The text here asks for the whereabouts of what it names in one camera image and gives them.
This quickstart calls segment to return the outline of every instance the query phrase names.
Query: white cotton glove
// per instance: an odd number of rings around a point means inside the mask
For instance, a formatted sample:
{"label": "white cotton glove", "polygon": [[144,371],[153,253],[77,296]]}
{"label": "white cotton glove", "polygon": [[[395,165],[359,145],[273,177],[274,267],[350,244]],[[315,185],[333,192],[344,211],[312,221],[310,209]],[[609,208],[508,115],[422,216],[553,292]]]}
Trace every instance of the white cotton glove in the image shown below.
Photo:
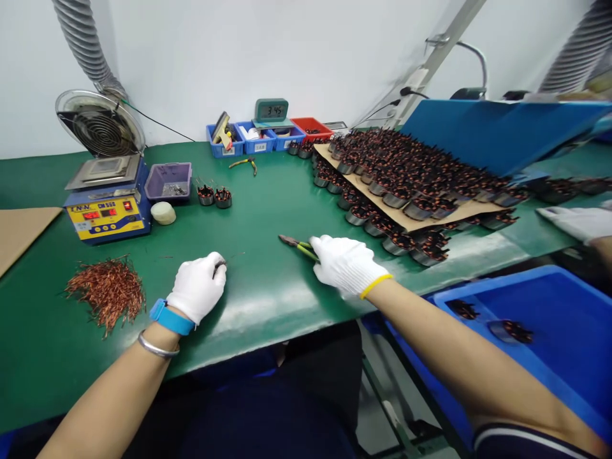
{"label": "white cotton glove", "polygon": [[545,207],[537,212],[585,245],[593,239],[612,236],[612,212],[605,208]]}
{"label": "white cotton glove", "polygon": [[174,288],[166,301],[169,306],[183,312],[196,326],[223,295],[226,265],[219,266],[213,277],[215,266],[222,262],[225,263],[223,257],[212,252],[206,258],[186,261],[178,269]]}
{"label": "white cotton glove", "polygon": [[393,277],[374,263],[374,252],[363,242],[323,235],[310,238],[310,245],[321,260],[320,265],[314,265],[317,278],[339,289],[343,298],[360,296],[363,299],[379,279]]}

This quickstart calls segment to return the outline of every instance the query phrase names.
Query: yellow glove cuff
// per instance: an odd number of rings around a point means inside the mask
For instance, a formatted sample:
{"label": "yellow glove cuff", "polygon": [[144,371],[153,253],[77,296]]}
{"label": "yellow glove cuff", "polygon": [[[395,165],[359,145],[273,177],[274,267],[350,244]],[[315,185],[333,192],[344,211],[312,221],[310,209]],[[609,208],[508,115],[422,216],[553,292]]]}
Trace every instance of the yellow glove cuff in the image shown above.
{"label": "yellow glove cuff", "polygon": [[362,300],[365,299],[366,296],[368,296],[368,293],[371,292],[371,290],[376,287],[378,284],[380,284],[382,281],[385,281],[386,279],[392,279],[393,276],[392,274],[385,274],[380,276],[378,279],[376,279],[373,283],[371,283],[364,291],[363,293],[359,296],[359,298],[361,298]]}

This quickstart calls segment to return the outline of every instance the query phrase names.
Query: wire cutter pliers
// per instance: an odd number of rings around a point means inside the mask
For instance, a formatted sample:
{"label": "wire cutter pliers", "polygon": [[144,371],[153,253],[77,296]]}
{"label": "wire cutter pliers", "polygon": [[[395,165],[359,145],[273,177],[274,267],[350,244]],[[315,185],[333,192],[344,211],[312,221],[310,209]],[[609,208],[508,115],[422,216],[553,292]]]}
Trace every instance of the wire cutter pliers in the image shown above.
{"label": "wire cutter pliers", "polygon": [[255,177],[257,175],[257,166],[255,165],[254,156],[249,156],[247,159],[243,159],[242,161],[236,161],[231,166],[229,166],[229,168],[232,169],[232,167],[238,166],[239,164],[244,164],[244,163],[251,163],[251,166],[253,166],[253,177]]}
{"label": "wire cutter pliers", "polygon": [[312,249],[312,246],[307,242],[300,242],[295,238],[290,238],[288,236],[279,235],[280,240],[282,240],[285,244],[290,245],[292,247],[297,247],[297,249],[306,255],[309,258],[312,258],[314,261],[319,261],[319,258],[308,249]]}

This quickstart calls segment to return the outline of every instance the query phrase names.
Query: green workbench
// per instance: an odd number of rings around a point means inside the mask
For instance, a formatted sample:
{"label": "green workbench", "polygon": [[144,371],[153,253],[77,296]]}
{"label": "green workbench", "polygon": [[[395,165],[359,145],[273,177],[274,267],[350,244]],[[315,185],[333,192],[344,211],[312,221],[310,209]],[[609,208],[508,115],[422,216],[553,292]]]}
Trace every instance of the green workbench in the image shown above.
{"label": "green workbench", "polygon": [[[1,161],[0,208],[62,206],[64,186],[90,157],[82,152]],[[254,178],[248,164],[228,170],[235,159],[214,159],[208,143],[152,147],[145,159],[149,166],[192,162],[194,177],[231,190],[233,206],[201,207],[192,193],[188,205],[176,207],[171,226],[155,224],[149,235],[95,247],[79,241],[62,213],[0,279],[0,433],[66,412],[149,322],[140,314],[135,324],[118,326],[102,340],[104,330],[89,321],[89,307],[62,293],[80,263],[129,254],[151,307],[170,292],[183,261],[210,251],[226,257],[225,294],[181,343],[168,372],[173,377],[372,310],[367,302],[345,303],[318,283],[311,260],[282,244],[278,234],[365,241],[396,280],[419,294],[575,244],[537,217],[533,209],[541,204],[531,201],[520,207],[514,226],[498,233],[475,228],[453,237],[449,259],[424,270],[409,258],[391,256],[380,240],[349,225],[336,206],[338,197],[313,185],[310,161],[286,153],[259,155]],[[612,154],[589,145],[542,168],[565,176],[610,175]],[[603,199],[580,197],[571,204]]]}

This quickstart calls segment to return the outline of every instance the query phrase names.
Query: blue wristwatch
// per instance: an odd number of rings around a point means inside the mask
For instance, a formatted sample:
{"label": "blue wristwatch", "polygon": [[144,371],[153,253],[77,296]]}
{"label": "blue wristwatch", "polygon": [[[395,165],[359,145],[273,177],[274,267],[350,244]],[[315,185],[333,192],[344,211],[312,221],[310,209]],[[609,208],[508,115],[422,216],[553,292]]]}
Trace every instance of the blue wristwatch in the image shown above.
{"label": "blue wristwatch", "polygon": [[179,335],[187,336],[191,330],[196,328],[196,324],[172,312],[166,307],[166,300],[158,299],[149,314],[151,320],[158,322],[161,326]]}

